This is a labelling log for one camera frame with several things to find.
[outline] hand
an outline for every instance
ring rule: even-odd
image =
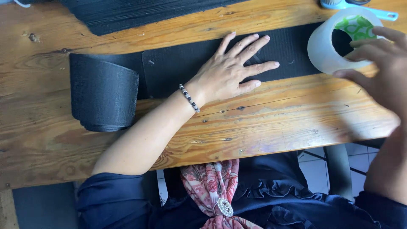
[[[407,36],[379,26],[375,26],[372,32],[394,43],[385,39],[352,41],[350,45],[356,49],[345,57],[354,61],[374,61],[379,68],[378,73],[367,78],[353,69],[344,69],[333,75],[359,84],[377,103],[396,113],[404,123],[407,121]]]
[[[228,34],[223,39],[216,53],[185,84],[185,89],[195,100],[198,107],[214,100],[229,99],[253,90],[261,85],[259,80],[250,80],[243,84],[239,83],[248,76],[278,68],[280,65],[278,62],[269,61],[263,64],[243,67],[243,64],[248,59],[269,42],[270,37],[266,35],[259,39],[258,34],[250,35],[238,42],[225,54],[229,42],[235,36],[235,32]]]

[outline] clear packing tape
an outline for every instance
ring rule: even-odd
[[[340,56],[332,44],[332,31],[340,29],[352,40],[382,38],[372,33],[373,26],[383,26],[375,14],[362,8],[347,8],[320,25],[308,40],[308,57],[321,72],[332,74],[336,70],[361,68],[371,64],[370,61],[352,62]]]

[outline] person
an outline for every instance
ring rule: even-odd
[[[174,184],[168,185],[172,186],[169,200],[163,207],[152,206],[141,188],[143,174],[195,113],[177,90],[101,155],[78,191],[82,225],[95,229],[407,228],[407,36],[384,27],[372,32],[386,39],[352,41],[355,50],[346,58],[373,61],[377,74],[368,78],[345,69],[333,76],[359,84],[398,115],[400,125],[373,160],[364,191],[354,203],[338,195],[310,192],[297,155],[287,152],[176,168],[178,179],[166,182]],[[270,37],[250,35],[226,52],[235,36],[227,35],[184,85],[197,107],[249,92],[261,82],[239,84],[244,78],[279,66],[271,61],[244,67]],[[233,216],[227,216],[231,209]]]

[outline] navy blue sleeve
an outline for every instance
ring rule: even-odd
[[[151,204],[144,197],[143,176],[101,173],[78,190],[81,226],[89,229],[147,228]]]
[[[355,205],[367,211],[375,221],[391,228],[407,228],[407,206],[378,194],[363,191]]]

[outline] wooden plank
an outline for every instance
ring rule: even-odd
[[[11,189],[0,191],[0,229],[18,228],[13,191]]]
[[[399,12],[397,21],[383,23],[407,32],[406,5],[368,6]],[[131,53],[319,22],[334,13],[315,0],[251,0],[98,37],[58,2],[0,6],[0,190],[85,179],[121,135],[89,132],[73,119],[69,53]],[[152,169],[386,136],[398,119],[359,89],[318,74],[265,82],[213,102],[180,129]],[[138,101],[137,116],[161,102]]]

